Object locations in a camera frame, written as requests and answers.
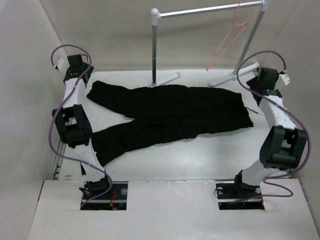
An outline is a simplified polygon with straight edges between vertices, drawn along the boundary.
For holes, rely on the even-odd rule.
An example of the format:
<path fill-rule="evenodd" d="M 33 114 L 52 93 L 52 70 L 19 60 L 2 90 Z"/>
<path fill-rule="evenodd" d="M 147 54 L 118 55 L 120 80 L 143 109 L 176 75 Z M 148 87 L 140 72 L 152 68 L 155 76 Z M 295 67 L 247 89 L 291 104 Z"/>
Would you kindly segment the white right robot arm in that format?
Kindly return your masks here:
<path fill-rule="evenodd" d="M 260 148 L 258 160 L 235 176 L 230 190 L 234 198 L 257 197 L 261 182 L 300 164 L 309 135 L 293 123 L 283 105 L 279 88 L 289 82 L 284 72 L 261 67 L 257 69 L 257 76 L 246 83 L 265 116 L 269 133 Z"/>

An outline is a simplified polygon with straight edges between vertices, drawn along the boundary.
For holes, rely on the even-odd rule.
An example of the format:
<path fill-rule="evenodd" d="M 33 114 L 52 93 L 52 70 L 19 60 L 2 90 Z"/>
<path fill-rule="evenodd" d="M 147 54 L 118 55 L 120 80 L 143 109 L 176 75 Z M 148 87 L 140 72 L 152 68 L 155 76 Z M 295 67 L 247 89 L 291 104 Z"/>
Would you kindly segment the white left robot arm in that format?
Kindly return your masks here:
<path fill-rule="evenodd" d="M 60 140 L 74 150 L 75 160 L 81 163 L 87 176 L 80 191 L 87 201 L 108 199 L 112 195 L 112 181 L 98 161 L 92 145 L 92 126 L 82 106 L 94 67 L 83 60 L 82 54 L 76 54 L 68 56 L 67 60 L 59 57 L 55 68 L 65 72 L 65 92 L 62 106 L 54 109 L 52 116 Z"/>

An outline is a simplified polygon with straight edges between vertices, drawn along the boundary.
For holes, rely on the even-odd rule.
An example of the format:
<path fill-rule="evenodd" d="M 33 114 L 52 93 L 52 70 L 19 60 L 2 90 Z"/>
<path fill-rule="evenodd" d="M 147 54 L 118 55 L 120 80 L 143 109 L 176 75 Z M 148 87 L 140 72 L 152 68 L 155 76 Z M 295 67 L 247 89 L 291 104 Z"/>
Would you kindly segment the black trousers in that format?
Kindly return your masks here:
<path fill-rule="evenodd" d="M 242 95 L 223 88 L 173 84 L 128 89 L 95 81 L 87 98 L 129 118 L 92 134 L 102 166 L 127 152 L 254 125 Z"/>

